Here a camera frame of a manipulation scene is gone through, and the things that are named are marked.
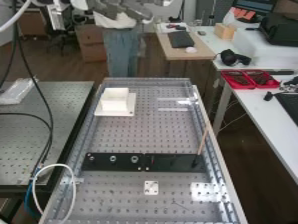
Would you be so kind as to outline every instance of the white cable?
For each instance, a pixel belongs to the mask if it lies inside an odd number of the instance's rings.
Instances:
[[[237,102],[232,102],[230,104],[229,104],[229,106],[228,106],[228,108],[226,108],[226,111],[236,105],[236,104],[238,104],[240,102],[237,101]]]
[[[23,13],[25,12],[27,8],[31,5],[31,0],[27,0],[25,4],[21,6],[20,10],[18,11],[18,13],[12,16],[12,18],[2,25],[0,27],[0,33],[3,31],[6,31],[10,26],[14,25],[14,23],[19,20],[19,18],[21,17]]]
[[[68,210],[68,214],[65,215],[64,219],[60,222],[60,224],[63,224],[63,223],[65,223],[65,221],[68,220],[68,218],[72,214],[72,210],[73,210],[75,202],[76,202],[76,179],[75,179],[75,174],[73,174],[72,168],[68,165],[60,164],[60,163],[45,166],[35,175],[33,182],[32,182],[32,194],[33,194],[35,204],[36,204],[36,207],[40,211],[40,214],[44,214],[44,211],[40,208],[40,204],[39,204],[37,197],[36,197],[36,192],[35,192],[36,180],[37,180],[37,177],[39,177],[40,173],[44,170],[49,169],[51,167],[57,167],[57,166],[67,168],[69,170],[71,175],[72,175],[72,179],[71,179],[71,182],[72,182],[72,203],[71,203],[71,207],[69,207],[69,210]]]
[[[226,124],[226,126],[225,126],[224,128],[221,128],[220,131],[222,131],[222,130],[224,130],[230,124],[233,124],[236,121],[238,121],[245,115],[246,115],[246,113],[244,113],[238,118],[236,118],[232,122],[229,122],[229,123]]]

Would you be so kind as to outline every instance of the white block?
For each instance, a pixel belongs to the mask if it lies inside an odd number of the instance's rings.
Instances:
[[[273,56],[298,58],[298,47],[272,45],[260,31],[237,29],[232,43],[240,52],[252,58]]]
[[[107,88],[100,103],[103,111],[128,111],[128,88]]]

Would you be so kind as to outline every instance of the wall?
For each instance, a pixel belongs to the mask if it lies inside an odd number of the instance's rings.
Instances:
[[[216,11],[214,11],[214,22],[220,23],[222,22],[222,19],[232,7],[234,0],[198,0],[197,1],[197,15],[196,18],[202,18],[202,12],[204,14],[204,25],[209,25],[209,15],[212,14],[213,4],[216,1]]]
[[[11,16],[12,16],[11,9],[0,5],[0,26],[8,21]],[[7,44],[11,40],[12,40],[12,28],[8,28],[3,33],[0,33],[0,46]]]
[[[185,22],[190,22],[196,18],[196,2],[197,0],[185,0]],[[153,4],[145,4],[152,10],[156,19],[161,18],[163,21],[168,21],[168,18],[177,17],[180,14],[182,0],[174,0],[168,7],[159,7]],[[155,32],[153,24],[145,25],[145,32]]]
[[[294,3],[290,0],[280,0],[274,12],[298,13],[298,3]]]

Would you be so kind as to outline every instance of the red tray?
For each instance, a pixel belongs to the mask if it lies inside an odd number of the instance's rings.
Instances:
[[[262,70],[244,71],[245,75],[252,79],[256,87],[260,89],[276,89],[280,87],[280,82],[272,77],[272,75]]]
[[[256,83],[242,71],[226,70],[221,75],[233,89],[254,89]]]

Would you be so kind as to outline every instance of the cable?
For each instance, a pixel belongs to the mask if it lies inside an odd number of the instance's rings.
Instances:
[[[40,94],[40,97],[41,97],[41,99],[44,101],[44,104],[45,104],[45,107],[47,107],[47,110],[48,110],[48,114],[49,114],[49,127],[51,127],[51,134],[49,134],[49,140],[48,140],[49,145],[48,145],[47,149],[44,149],[44,151],[41,152],[40,158],[37,160],[37,163],[36,163],[35,168],[33,168],[33,171],[32,171],[32,174],[33,174],[37,166],[40,164],[44,164],[44,162],[47,160],[48,153],[49,153],[49,149],[51,149],[51,146],[52,146],[52,138],[53,138],[53,115],[52,115],[52,111],[51,111],[51,108],[49,108],[48,101],[47,101],[47,99],[44,97],[44,94],[43,94],[43,92],[40,90],[39,84],[37,84],[37,82],[35,80],[35,76],[32,74],[32,71],[31,71],[31,68],[29,68],[29,65],[28,65],[28,62],[27,62],[27,59],[25,59],[25,54],[24,54],[24,50],[23,50],[23,46],[21,46],[21,41],[20,41],[19,35],[16,35],[16,39],[18,39],[18,44],[19,44],[19,49],[20,49],[20,53],[21,53],[23,62],[24,62],[24,65],[25,65],[25,68],[27,68],[29,77],[31,77],[31,79],[33,81],[35,87],[36,87],[37,92]]]
[[[33,118],[36,118],[36,119],[39,119],[43,123],[44,123],[44,125],[48,127],[48,129],[51,130],[51,127],[49,127],[49,124],[48,124],[48,122],[41,118],[41,117],[39,117],[39,116],[36,116],[36,115],[33,115],[33,114],[27,114],[27,113],[0,113],[0,116],[4,116],[4,115],[18,115],[18,116],[27,116],[27,117],[33,117]]]
[[[12,12],[16,13],[16,5],[15,4],[12,4]],[[11,71],[12,62],[14,62],[15,53],[16,53],[16,30],[18,30],[18,24],[15,23],[14,24],[14,33],[12,33],[12,53],[11,53],[11,58],[10,58],[7,70],[6,70],[3,79],[0,81],[0,90],[3,88],[3,83],[6,82],[10,71]]]
[[[3,31],[6,31],[12,26],[12,24],[19,20],[19,18],[21,17],[23,13],[27,10],[27,8],[29,7],[29,5],[31,5],[31,0],[27,0],[27,2],[21,6],[20,10],[18,11],[18,13],[15,13],[15,15],[12,16],[12,18],[2,25],[2,27],[0,27],[0,33]]]
[[[36,204],[36,207],[40,211],[40,214],[44,214],[44,211],[41,210],[40,208],[40,204],[39,204],[39,200],[37,200],[37,197],[36,197],[36,180],[37,180],[37,177],[39,175],[43,173],[44,170],[49,169],[51,167],[64,167],[68,169],[69,173],[71,173],[71,176],[72,176],[72,179],[71,179],[71,182],[72,182],[72,203],[71,203],[71,207],[69,207],[69,210],[68,210],[68,213],[64,217],[64,219],[61,220],[60,224],[65,223],[65,221],[68,220],[71,214],[72,214],[72,210],[73,210],[73,207],[75,207],[75,202],[76,202],[76,179],[75,179],[75,174],[73,174],[73,171],[72,171],[72,168],[65,165],[65,164],[52,164],[49,166],[45,166],[35,175],[33,177],[33,182],[32,182],[32,193],[33,193],[33,199],[35,199],[35,204]]]
[[[229,106],[228,106],[228,108],[226,108],[226,111],[236,105],[236,104],[238,104],[240,102],[237,101],[237,102],[232,102],[230,104],[229,104]]]
[[[220,129],[220,132],[221,132],[221,131],[222,131],[230,124],[233,124],[236,121],[238,121],[245,115],[246,115],[246,113],[244,113],[238,118],[236,118],[232,122],[229,122],[229,123],[226,124],[226,126],[225,126],[224,128]]]

